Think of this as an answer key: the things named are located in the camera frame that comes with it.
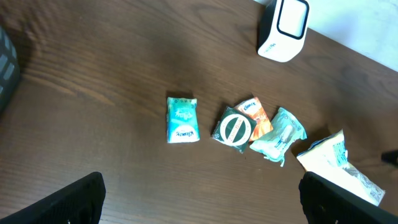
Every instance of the orange wrapper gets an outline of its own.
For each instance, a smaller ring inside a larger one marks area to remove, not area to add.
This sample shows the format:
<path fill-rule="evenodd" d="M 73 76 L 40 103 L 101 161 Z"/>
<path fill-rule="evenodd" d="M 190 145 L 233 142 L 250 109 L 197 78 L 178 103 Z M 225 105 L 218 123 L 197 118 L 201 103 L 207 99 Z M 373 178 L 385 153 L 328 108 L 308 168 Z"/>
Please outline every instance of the orange wrapper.
<path fill-rule="evenodd" d="M 255 141 L 274 129 L 268 119 L 266 111 L 264 111 L 264 108 L 261 106 L 259 98 L 254 97 L 250 100 L 246 100 L 236 106 L 235 109 L 248 115 L 257 122 L 254 132 L 250 137 L 250 141 Z"/>

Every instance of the wooden table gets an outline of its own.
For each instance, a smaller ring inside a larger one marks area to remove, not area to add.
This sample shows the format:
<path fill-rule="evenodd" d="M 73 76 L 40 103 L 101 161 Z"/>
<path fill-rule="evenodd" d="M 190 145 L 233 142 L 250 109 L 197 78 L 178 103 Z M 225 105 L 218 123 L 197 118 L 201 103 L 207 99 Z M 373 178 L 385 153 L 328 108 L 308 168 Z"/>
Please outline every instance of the wooden table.
<path fill-rule="evenodd" d="M 306 223 L 293 153 L 344 129 L 349 160 L 398 214 L 398 74 L 309 30 L 288 63 L 256 53 L 252 0 L 0 2 L 22 80 L 0 119 L 0 217 L 93 171 L 102 223 Z M 201 140 L 167 144 L 166 97 L 198 99 Z M 210 134 L 253 94 L 306 127 L 285 167 Z"/>

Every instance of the dark green box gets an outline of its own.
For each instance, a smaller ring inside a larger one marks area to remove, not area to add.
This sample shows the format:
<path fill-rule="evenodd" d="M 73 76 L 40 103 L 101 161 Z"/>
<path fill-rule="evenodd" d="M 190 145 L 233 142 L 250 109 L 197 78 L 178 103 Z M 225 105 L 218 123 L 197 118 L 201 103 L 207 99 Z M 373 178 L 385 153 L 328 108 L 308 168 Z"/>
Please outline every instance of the dark green box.
<path fill-rule="evenodd" d="M 227 106 L 211 137 L 243 153 L 256 124 L 255 120 Z"/>

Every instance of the blue packet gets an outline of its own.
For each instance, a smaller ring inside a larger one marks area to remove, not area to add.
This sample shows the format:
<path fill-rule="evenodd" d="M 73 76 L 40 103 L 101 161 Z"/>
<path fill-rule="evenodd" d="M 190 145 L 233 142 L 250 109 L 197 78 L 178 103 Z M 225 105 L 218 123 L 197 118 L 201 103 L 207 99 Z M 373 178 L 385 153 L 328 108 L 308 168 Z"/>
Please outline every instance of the blue packet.
<path fill-rule="evenodd" d="M 285 152 L 298 139 L 307 138 L 304 127 L 289 111 L 279 108 L 275 118 L 271 121 L 274 129 L 254 141 L 250 146 L 256 152 L 263 153 L 265 159 L 272 162 L 285 163 Z"/>
<path fill-rule="evenodd" d="M 199 141 L 197 99 L 167 98 L 167 142 Z"/>

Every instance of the dark gray basket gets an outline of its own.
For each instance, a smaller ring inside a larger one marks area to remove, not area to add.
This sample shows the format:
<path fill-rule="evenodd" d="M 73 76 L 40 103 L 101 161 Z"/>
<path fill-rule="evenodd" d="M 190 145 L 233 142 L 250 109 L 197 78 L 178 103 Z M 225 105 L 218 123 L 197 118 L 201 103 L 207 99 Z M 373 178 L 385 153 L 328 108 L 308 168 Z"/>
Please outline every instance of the dark gray basket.
<path fill-rule="evenodd" d="M 19 76 L 17 51 L 4 29 L 0 27 L 0 111 L 9 101 Z"/>

